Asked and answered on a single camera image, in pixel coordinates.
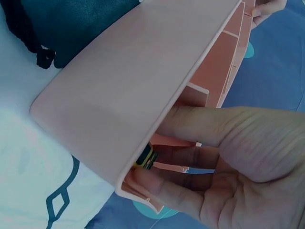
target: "hand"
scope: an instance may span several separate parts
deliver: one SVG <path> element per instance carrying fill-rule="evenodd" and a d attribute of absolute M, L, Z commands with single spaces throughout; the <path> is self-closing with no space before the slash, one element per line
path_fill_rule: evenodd
<path fill-rule="evenodd" d="M 283 10 L 287 0 L 256 0 L 256 7 L 252 11 L 252 29 L 266 20 L 271 14 Z"/>
<path fill-rule="evenodd" d="M 215 171 L 137 168 L 144 195 L 212 229 L 305 228 L 305 114 L 180 107 L 158 133 L 205 145 L 154 146 L 159 162 Z"/>

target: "black cord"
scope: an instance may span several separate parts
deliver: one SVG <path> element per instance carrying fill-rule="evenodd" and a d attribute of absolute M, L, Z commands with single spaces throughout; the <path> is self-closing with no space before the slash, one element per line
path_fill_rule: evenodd
<path fill-rule="evenodd" d="M 0 4 L 11 33 L 19 38 L 30 52 L 37 54 L 36 64 L 39 67 L 48 69 L 55 58 L 55 51 L 42 48 L 21 0 L 0 0 Z"/>

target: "finger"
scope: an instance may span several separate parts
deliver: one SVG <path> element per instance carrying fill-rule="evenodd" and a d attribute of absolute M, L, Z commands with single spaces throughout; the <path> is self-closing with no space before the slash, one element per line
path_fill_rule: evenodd
<path fill-rule="evenodd" d="M 137 184 L 147 190 L 144 193 L 147 197 L 200 221 L 203 196 L 142 168 L 135 169 L 133 177 Z"/>
<path fill-rule="evenodd" d="M 155 145 L 158 153 L 157 162 L 186 166 L 192 168 L 215 169 L 219 158 L 218 148 L 205 147 L 179 147 Z"/>
<path fill-rule="evenodd" d="M 213 173 L 188 174 L 153 167 L 151 171 L 163 179 L 192 191 L 206 191 L 211 187 Z"/>
<path fill-rule="evenodd" d="M 256 6 L 252 11 L 253 17 L 266 16 L 283 10 L 286 6 L 285 0 L 272 0 L 266 4 Z"/>
<path fill-rule="evenodd" d="M 253 18 L 252 29 L 256 28 L 259 24 L 261 24 L 269 17 L 270 15 Z"/>
<path fill-rule="evenodd" d="M 236 127 L 248 125 L 255 108 L 174 107 L 158 128 L 161 135 L 219 147 Z"/>

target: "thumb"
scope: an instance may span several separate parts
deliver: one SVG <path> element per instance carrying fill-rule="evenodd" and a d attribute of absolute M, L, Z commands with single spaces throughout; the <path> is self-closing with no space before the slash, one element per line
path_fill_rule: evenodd
<path fill-rule="evenodd" d="M 286 1 L 272 0 L 266 4 L 256 6 L 252 11 L 253 17 L 266 16 L 277 11 L 283 10 L 286 6 Z"/>

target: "dark teal fabric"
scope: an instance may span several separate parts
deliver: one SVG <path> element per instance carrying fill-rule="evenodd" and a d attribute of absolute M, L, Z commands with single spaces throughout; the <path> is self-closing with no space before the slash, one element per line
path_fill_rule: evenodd
<path fill-rule="evenodd" d="M 139 0 L 22 0 L 41 44 L 65 67 L 95 37 L 139 4 Z"/>

